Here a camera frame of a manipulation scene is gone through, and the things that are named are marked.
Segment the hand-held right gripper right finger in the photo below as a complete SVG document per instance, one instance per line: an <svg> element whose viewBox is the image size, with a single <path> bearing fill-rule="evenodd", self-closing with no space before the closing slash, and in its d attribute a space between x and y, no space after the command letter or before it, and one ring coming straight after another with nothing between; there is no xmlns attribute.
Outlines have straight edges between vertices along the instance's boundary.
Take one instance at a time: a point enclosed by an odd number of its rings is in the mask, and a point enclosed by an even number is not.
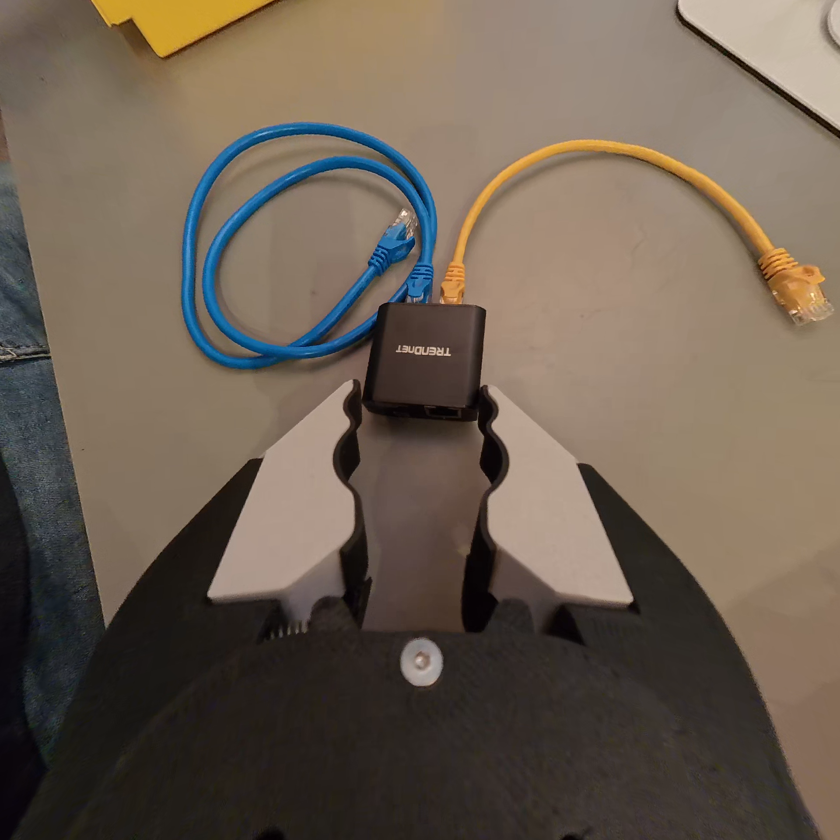
<svg viewBox="0 0 840 840"><path fill-rule="evenodd" d="M496 606L524 602L538 632L570 605L634 601L581 463L494 385L479 393L479 502L465 562L461 620L480 632Z"/></svg>

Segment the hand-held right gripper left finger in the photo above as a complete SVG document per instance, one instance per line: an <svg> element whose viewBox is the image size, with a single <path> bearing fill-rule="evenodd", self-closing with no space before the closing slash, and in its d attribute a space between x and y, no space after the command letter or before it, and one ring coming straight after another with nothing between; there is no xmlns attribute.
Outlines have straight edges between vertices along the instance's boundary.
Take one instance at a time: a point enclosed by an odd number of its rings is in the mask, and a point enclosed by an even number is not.
<svg viewBox="0 0 840 840"><path fill-rule="evenodd" d="M371 593L360 495L361 384L342 383L269 446L208 588L214 604L273 601L289 627L324 597L362 625Z"/></svg>

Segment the black network switch box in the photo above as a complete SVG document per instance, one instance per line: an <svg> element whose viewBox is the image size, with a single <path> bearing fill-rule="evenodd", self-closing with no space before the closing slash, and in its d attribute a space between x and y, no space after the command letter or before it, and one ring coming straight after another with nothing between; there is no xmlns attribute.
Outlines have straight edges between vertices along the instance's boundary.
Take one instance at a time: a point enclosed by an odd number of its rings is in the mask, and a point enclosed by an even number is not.
<svg viewBox="0 0 840 840"><path fill-rule="evenodd" d="M469 304L380 306L362 393L370 413L472 423L487 312Z"/></svg>

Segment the yellow bin with black divider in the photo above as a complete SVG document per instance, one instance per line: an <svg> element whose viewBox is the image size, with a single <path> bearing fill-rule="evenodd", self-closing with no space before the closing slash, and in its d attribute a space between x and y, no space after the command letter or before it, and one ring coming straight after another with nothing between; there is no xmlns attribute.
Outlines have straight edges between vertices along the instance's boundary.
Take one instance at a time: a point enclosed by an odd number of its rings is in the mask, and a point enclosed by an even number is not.
<svg viewBox="0 0 840 840"><path fill-rule="evenodd" d="M159 57L168 57L271 1L93 1L109 27L128 22Z"/></svg>

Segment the person's jeans leg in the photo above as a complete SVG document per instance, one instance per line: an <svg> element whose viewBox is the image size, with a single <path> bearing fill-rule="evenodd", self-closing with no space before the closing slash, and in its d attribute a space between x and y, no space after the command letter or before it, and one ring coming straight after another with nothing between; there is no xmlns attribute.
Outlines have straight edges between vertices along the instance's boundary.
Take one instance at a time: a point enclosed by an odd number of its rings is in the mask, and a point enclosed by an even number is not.
<svg viewBox="0 0 840 840"><path fill-rule="evenodd" d="M104 631L46 326L11 164L1 164L1 443L28 546L24 716L50 766Z"/></svg>

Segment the white document stand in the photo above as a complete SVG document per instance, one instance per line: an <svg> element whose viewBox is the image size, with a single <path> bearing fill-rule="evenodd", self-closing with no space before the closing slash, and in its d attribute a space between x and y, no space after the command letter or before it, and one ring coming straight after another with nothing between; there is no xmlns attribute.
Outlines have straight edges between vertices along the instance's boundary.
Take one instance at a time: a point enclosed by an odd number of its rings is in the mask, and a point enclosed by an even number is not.
<svg viewBox="0 0 840 840"><path fill-rule="evenodd" d="M835 135L838 1L678 1L681 22Z"/></svg>

